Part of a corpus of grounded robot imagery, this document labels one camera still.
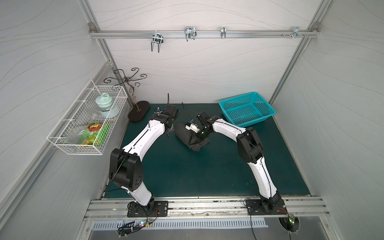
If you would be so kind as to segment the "dark grey long pants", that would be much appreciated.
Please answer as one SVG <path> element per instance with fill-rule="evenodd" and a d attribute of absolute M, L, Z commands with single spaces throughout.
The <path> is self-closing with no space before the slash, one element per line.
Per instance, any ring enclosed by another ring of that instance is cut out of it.
<path fill-rule="evenodd" d="M 174 124 L 176 136 L 192 151 L 199 152 L 201 148 L 208 145 L 210 141 L 208 139 L 200 139 L 192 130 L 188 130 L 185 124 Z"/>

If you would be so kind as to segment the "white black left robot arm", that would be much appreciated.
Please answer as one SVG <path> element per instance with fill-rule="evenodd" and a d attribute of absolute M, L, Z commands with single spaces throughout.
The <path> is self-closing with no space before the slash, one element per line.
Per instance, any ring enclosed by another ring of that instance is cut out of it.
<path fill-rule="evenodd" d="M 123 149 L 114 149 L 110 156 L 109 181 L 126 191 L 149 215 L 154 209 L 154 195 L 144 184 L 142 161 L 153 143 L 173 128 L 179 109 L 166 105 L 165 110 L 155 112 L 144 129 Z"/>

